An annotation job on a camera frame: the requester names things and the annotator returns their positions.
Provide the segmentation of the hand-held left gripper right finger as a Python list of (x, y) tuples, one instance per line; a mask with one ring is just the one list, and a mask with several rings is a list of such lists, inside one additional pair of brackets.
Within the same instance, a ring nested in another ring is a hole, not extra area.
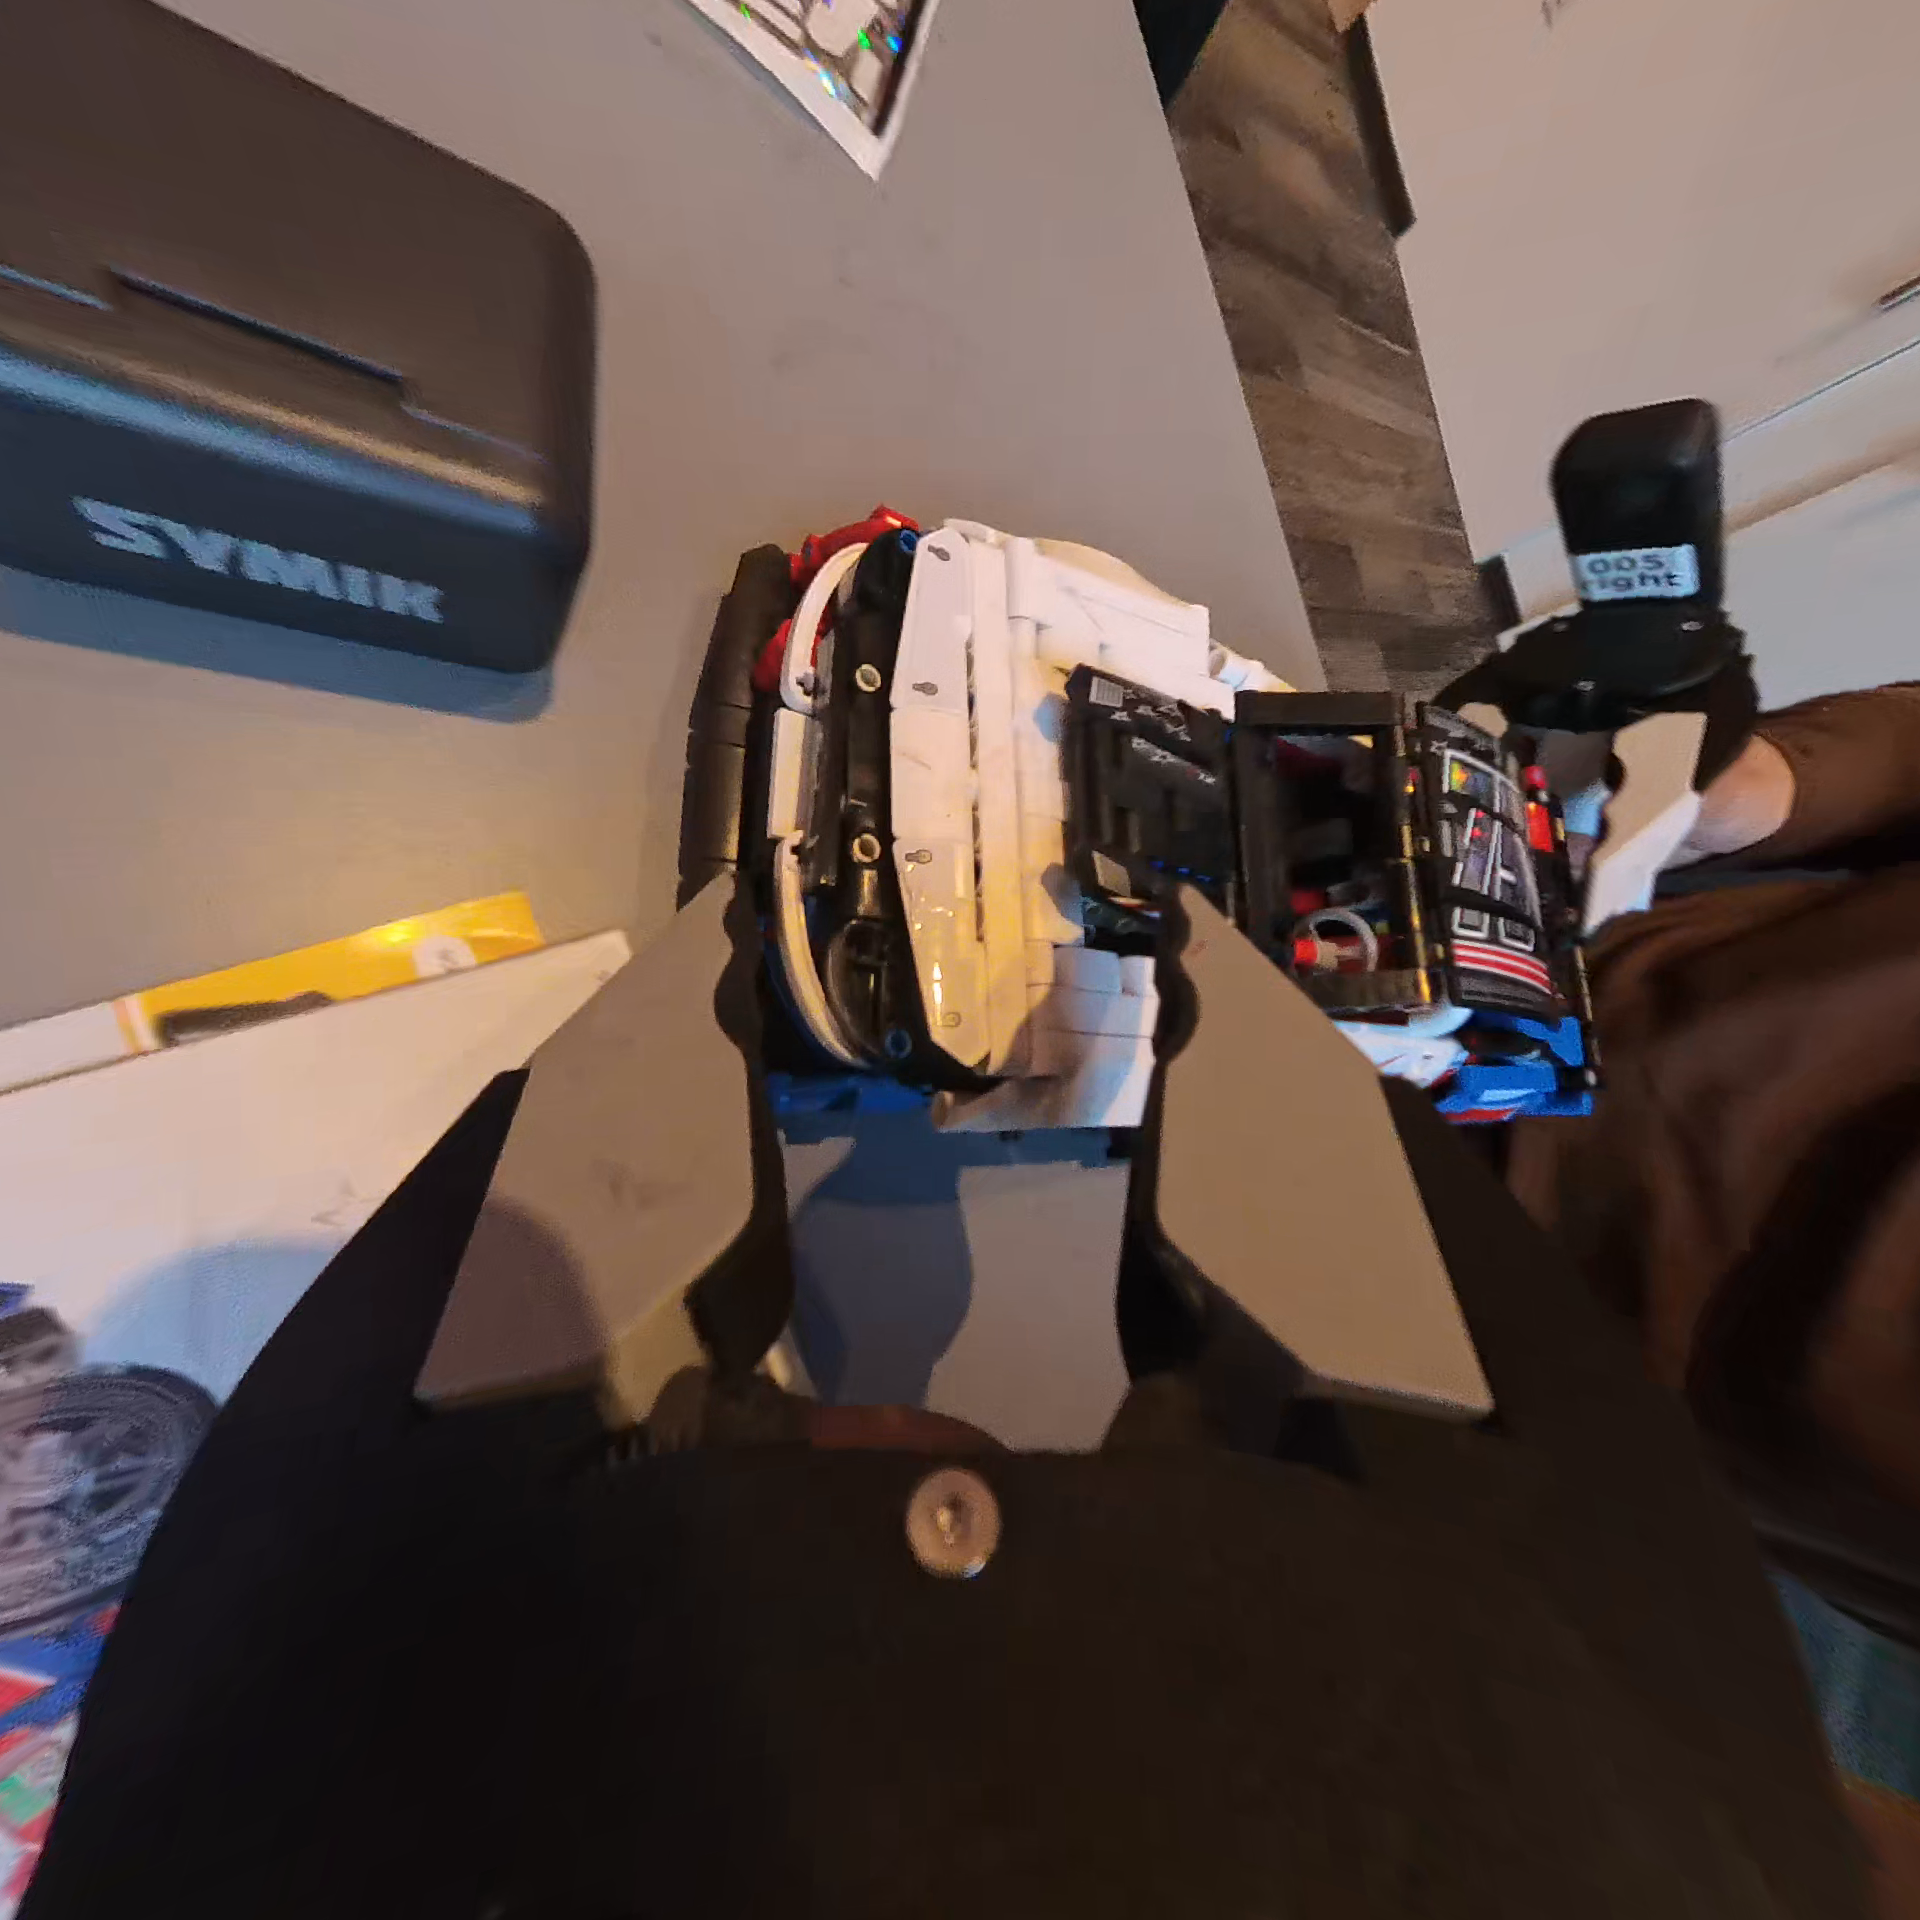
[(1154, 1066), (1115, 1316), (1132, 1378), (1278, 1453), (1308, 1406), (1474, 1427), (1494, 1390), (1378, 1070), (1191, 884), (1159, 916)]

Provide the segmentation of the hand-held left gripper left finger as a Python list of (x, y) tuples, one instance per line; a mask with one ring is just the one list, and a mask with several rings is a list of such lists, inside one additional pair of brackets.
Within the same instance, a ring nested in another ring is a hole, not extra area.
[(602, 1424), (790, 1424), (760, 933), (711, 880), (539, 1046), (415, 1394), (582, 1394)]

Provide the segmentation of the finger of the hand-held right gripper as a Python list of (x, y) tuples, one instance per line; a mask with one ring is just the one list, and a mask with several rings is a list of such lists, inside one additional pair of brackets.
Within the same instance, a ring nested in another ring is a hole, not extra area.
[(1687, 844), (1701, 793), (1635, 801), (1615, 790), (1599, 812), (1599, 836), (1589, 854), (1589, 937), (1619, 916), (1648, 909), (1667, 861)]
[(1586, 868), (1605, 844), (1606, 808), (1619, 789), (1619, 730), (1535, 732), (1527, 764), (1544, 779), (1547, 850), (1532, 852), (1532, 870), (1542, 906), (1578, 906), (1586, 890)]

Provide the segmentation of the toy brick race car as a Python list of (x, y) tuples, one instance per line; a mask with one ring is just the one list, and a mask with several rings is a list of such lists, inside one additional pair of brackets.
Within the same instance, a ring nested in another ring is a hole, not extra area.
[(742, 554), (679, 899), (720, 875), (784, 1115), (1132, 1137), (1181, 890), (1455, 1124), (1599, 1089), (1544, 773), (1463, 710), (1293, 691), (1080, 545), (876, 509)]

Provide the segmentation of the person's right forearm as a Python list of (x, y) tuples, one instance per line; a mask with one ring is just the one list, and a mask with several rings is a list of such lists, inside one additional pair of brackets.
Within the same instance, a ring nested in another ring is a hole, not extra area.
[(1782, 826), (1735, 854), (1750, 873), (1887, 873), (1917, 861), (1917, 683), (1820, 694), (1755, 728), (1791, 774)]

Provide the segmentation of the grey neighbouring desk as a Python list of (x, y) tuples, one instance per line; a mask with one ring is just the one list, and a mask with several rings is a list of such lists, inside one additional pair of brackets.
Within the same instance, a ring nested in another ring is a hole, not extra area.
[(1916, 676), (1916, 3), (1371, 4), (1471, 554), (1571, 592), (1547, 468), (1702, 398), (1774, 700)]

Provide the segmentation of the person's right hand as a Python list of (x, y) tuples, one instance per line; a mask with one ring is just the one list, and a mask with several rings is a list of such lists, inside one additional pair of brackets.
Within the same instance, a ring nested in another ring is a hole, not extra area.
[(1766, 736), (1750, 736), (1741, 753), (1701, 793), (1682, 852), (1687, 865), (1766, 861), (1791, 821), (1796, 774), (1788, 754)]

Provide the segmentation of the person's left hand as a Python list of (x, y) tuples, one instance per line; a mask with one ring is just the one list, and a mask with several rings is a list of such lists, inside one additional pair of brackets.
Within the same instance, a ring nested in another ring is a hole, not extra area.
[(805, 1416), (807, 1443), (816, 1450), (903, 1451), (918, 1457), (991, 1457), (996, 1436), (951, 1416), (911, 1406), (824, 1406)]

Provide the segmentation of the yellow leaflet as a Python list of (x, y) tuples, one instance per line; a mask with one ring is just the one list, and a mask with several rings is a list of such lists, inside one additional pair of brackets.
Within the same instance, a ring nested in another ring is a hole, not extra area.
[(509, 891), (166, 982), (123, 997), (112, 1011), (133, 1051), (157, 1051), (539, 949), (544, 933), (533, 906)]

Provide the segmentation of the race car instruction booklet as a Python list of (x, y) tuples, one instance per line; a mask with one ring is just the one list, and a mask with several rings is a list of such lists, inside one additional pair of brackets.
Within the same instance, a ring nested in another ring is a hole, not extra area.
[(119, 1000), (4, 1024), (4, 1915), (213, 1418), (421, 1156), (630, 956), (603, 930), (157, 1051), (123, 1041)]

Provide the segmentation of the black rounded device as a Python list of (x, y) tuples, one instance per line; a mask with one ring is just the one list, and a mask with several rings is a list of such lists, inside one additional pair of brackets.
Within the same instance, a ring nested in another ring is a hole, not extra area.
[(594, 372), (546, 203), (163, 4), (4, 4), (6, 570), (546, 673)]

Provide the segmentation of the sticker sheet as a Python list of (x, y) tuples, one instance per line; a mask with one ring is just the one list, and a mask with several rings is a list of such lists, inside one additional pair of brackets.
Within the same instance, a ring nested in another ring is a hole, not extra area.
[(859, 174), (877, 181), (922, 73), (938, 3), (691, 3)]

